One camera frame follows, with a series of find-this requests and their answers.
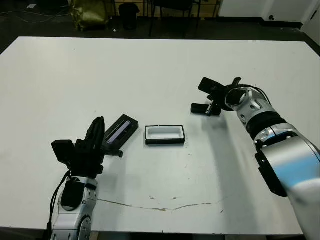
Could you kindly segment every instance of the dark floor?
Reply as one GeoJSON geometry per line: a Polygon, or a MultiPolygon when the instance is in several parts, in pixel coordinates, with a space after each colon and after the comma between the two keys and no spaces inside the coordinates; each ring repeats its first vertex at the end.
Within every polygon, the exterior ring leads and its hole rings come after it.
{"type": "MultiPolygon", "coordinates": [[[[77,31],[70,15],[49,17],[23,12],[1,14],[12,10],[29,11],[55,15],[60,9],[45,10],[41,8],[26,9],[27,1],[0,2],[0,54],[19,36],[32,37],[71,37],[71,38],[120,38],[148,39],[150,19],[140,17],[135,30],[124,30],[121,19],[114,17],[106,29],[77,31]]],[[[306,42],[319,56],[320,46],[297,28],[261,26],[256,22],[217,22],[214,19],[200,20],[196,28],[196,19],[188,21],[182,18],[164,18],[155,20],[152,39],[184,39],[197,40],[272,40],[306,42]]]]}

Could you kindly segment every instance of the crack on table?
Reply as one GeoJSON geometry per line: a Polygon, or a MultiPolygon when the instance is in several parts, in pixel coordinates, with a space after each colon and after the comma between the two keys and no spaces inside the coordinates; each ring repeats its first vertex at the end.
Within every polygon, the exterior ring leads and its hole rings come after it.
{"type": "Polygon", "coordinates": [[[125,206],[125,207],[130,207],[130,208],[135,208],[135,209],[144,209],[144,210],[154,210],[154,211],[160,211],[160,212],[166,212],[166,211],[175,211],[175,210],[180,210],[180,209],[184,209],[184,208],[189,208],[189,207],[196,207],[196,206],[201,206],[201,205],[211,205],[211,202],[205,202],[205,203],[198,203],[198,204],[188,204],[188,205],[183,205],[183,206],[179,206],[176,208],[158,208],[158,207],[143,207],[143,206],[133,206],[133,205],[128,205],[128,204],[124,204],[124,203],[120,203],[120,202],[116,202],[116,201],[109,201],[109,200],[104,200],[104,199],[97,199],[98,201],[102,201],[102,202],[106,202],[106,203],[110,203],[110,204],[116,204],[116,205],[120,205],[120,206],[125,206]]]}

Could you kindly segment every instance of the wire on floor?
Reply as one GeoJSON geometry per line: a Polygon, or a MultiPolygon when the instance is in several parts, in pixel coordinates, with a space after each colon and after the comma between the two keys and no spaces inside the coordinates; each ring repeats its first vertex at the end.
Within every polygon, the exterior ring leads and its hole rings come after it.
{"type": "Polygon", "coordinates": [[[27,21],[22,17],[19,16],[13,16],[13,15],[5,15],[5,16],[0,16],[1,18],[16,18],[16,19],[20,19],[21,21],[28,23],[28,24],[41,24],[41,23],[45,23],[47,21],[50,21],[54,18],[57,17],[63,17],[63,16],[67,16],[69,15],[69,13],[67,14],[61,14],[63,11],[65,11],[66,9],[62,9],[61,11],[59,11],[56,15],[46,15],[46,14],[42,14],[42,13],[37,13],[37,12],[29,12],[29,11],[21,11],[21,10],[13,10],[13,11],[4,11],[4,12],[0,12],[0,15],[2,14],[9,14],[9,13],[26,13],[26,14],[33,14],[33,15],[39,15],[39,16],[44,16],[44,17],[49,17],[46,20],[42,20],[42,21],[27,21]]]}

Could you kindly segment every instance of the floor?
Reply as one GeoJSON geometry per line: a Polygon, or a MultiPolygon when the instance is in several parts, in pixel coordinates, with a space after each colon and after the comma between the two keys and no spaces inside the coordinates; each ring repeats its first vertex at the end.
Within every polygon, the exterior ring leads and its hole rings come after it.
{"type": "MultiPolygon", "coordinates": [[[[42,13],[47,15],[56,15],[67,13],[68,9],[27,9],[34,0],[6,0],[0,2],[0,54],[20,36],[32,37],[69,37],[69,38],[120,38],[120,39],[148,39],[150,19],[140,17],[137,19],[137,28],[135,30],[124,30],[122,21],[119,17],[114,17],[105,29],[87,30],[84,32],[75,30],[70,15],[59,17],[46,17],[23,12],[11,12],[1,14],[7,11],[29,11],[33,13],[42,13]]],[[[312,41],[307,35],[297,28],[288,27],[267,27],[261,26],[257,22],[219,22],[215,19],[200,20],[198,28],[197,21],[192,19],[189,23],[182,18],[164,18],[155,20],[152,39],[184,39],[193,40],[264,40],[264,41],[299,41],[306,42],[319,56],[320,46],[312,41]]],[[[19,233],[11,235],[11,232],[0,231],[0,235],[6,235],[6,239],[27,239],[25,234],[19,233]]],[[[110,233],[100,234],[100,240],[103,239],[131,239],[141,238],[138,234],[110,233]]],[[[162,234],[153,235],[153,238],[163,239],[162,234]]],[[[174,236],[166,234],[167,238],[182,239],[258,239],[248,236],[191,236],[175,234],[174,236]]],[[[303,236],[289,237],[286,239],[304,239],[303,236]]]]}

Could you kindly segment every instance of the power cord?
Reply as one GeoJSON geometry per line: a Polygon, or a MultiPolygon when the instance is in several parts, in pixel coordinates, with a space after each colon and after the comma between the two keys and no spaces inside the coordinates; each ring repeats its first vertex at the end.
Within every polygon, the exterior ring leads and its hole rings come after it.
{"type": "Polygon", "coordinates": [[[57,195],[58,195],[58,191],[61,187],[61,185],[65,182],[65,180],[67,179],[67,177],[70,176],[71,170],[67,171],[65,173],[65,175],[63,176],[61,182],[59,183],[58,187],[56,188],[56,190],[54,191],[52,198],[51,198],[51,202],[50,202],[50,214],[49,214],[49,221],[46,224],[46,230],[43,233],[42,239],[43,240],[50,240],[51,236],[52,236],[52,215],[54,213],[54,209],[55,209],[55,204],[56,204],[56,199],[57,199],[57,195]]]}
{"type": "Polygon", "coordinates": [[[42,21],[27,21],[22,17],[19,16],[12,16],[12,15],[7,15],[7,16],[0,16],[1,18],[16,18],[16,19],[20,19],[21,21],[28,23],[28,24],[41,24],[41,23],[45,23],[47,21],[50,21],[56,17],[62,17],[62,16],[67,16],[69,15],[69,13],[67,14],[61,14],[65,9],[59,11],[56,15],[46,15],[46,14],[42,14],[42,13],[36,13],[36,12],[29,12],[29,11],[19,11],[19,10],[14,10],[14,11],[5,11],[5,12],[0,12],[1,14],[8,14],[8,13],[28,13],[28,14],[33,14],[33,15],[39,15],[39,16],[44,16],[44,17],[49,17],[46,20],[42,20],[42,21]]]}

